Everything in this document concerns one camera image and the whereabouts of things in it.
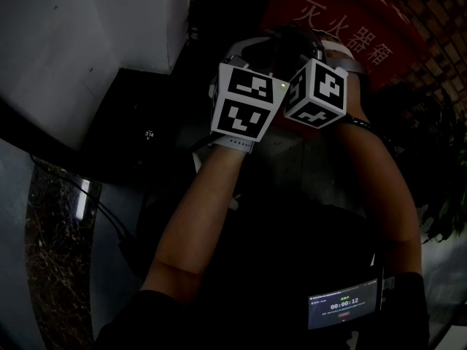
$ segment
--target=timer display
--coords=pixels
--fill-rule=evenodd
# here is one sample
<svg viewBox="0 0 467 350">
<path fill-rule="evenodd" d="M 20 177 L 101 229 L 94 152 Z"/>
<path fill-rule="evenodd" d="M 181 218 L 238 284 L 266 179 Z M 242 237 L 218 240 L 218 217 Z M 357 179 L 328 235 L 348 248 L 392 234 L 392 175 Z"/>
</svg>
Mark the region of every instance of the timer display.
<svg viewBox="0 0 467 350">
<path fill-rule="evenodd" d="M 308 329 L 348 322 L 376 310 L 377 280 L 309 297 Z"/>
</svg>

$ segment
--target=black device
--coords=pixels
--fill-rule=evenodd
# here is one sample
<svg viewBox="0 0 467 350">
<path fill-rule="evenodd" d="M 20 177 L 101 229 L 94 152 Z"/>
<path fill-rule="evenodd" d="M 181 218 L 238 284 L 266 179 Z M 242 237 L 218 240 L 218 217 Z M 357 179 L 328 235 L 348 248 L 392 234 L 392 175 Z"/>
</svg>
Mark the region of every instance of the black device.
<svg viewBox="0 0 467 350">
<path fill-rule="evenodd" d="M 184 118 L 173 81 L 168 75 L 119 70 L 82 149 L 106 181 L 164 172 Z"/>
<path fill-rule="evenodd" d="M 308 330 L 358 330 L 381 309 L 383 270 L 372 266 L 342 282 L 339 289 L 308 297 Z"/>
</svg>

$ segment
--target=black strap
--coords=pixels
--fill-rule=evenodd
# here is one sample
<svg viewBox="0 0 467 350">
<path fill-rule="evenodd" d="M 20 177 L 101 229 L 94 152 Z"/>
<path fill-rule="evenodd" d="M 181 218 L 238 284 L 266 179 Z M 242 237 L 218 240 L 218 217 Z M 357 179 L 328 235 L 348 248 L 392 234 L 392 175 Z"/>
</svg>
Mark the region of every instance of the black strap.
<svg viewBox="0 0 467 350">
<path fill-rule="evenodd" d="M 365 77 L 368 76 L 363 65 L 351 58 L 329 57 L 328 65 L 333 69 L 335 69 L 336 67 L 340 67 L 345 71 L 356 73 L 358 75 L 364 75 Z"/>
<path fill-rule="evenodd" d="M 370 131 L 372 134 L 378 136 L 381 141 L 386 146 L 386 149 L 389 153 L 393 156 L 393 158 L 397 157 L 397 149 L 391 139 L 383 135 L 381 132 L 377 130 L 373 125 L 366 122 L 365 120 L 359 120 L 358 118 L 353 117 L 350 114 L 346 114 L 345 117 L 341 118 L 339 122 L 350 123 L 351 125 L 356 125 L 361 128 L 365 128 L 366 130 Z"/>
</svg>

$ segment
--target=white cube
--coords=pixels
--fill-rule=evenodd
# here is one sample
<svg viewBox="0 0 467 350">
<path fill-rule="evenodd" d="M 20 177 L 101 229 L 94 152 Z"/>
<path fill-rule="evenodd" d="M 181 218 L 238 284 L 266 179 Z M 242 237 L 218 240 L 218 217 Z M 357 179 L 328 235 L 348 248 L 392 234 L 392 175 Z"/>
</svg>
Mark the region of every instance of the white cube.
<svg viewBox="0 0 467 350">
<path fill-rule="evenodd" d="M 221 63 L 211 129 L 260 141 L 289 86 L 282 80 Z"/>
<path fill-rule="evenodd" d="M 342 118 L 347 112 L 348 74 L 311 59 L 290 81 L 284 116 L 314 128 Z"/>
</svg>

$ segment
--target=sleeve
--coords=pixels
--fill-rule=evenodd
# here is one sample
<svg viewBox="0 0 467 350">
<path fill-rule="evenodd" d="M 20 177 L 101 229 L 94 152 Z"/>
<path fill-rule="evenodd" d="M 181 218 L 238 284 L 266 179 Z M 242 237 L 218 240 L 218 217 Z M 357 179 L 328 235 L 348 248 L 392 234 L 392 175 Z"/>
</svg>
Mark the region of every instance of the sleeve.
<svg viewBox="0 0 467 350">
<path fill-rule="evenodd" d="M 178 338 L 182 307 L 152 290 L 135 294 L 114 321 L 102 328 L 93 349 L 154 349 L 172 347 Z"/>
<path fill-rule="evenodd" d="M 379 320 L 358 339 L 361 349 L 427 349 L 430 337 L 423 277 L 418 273 L 395 276 L 386 292 Z"/>
</svg>

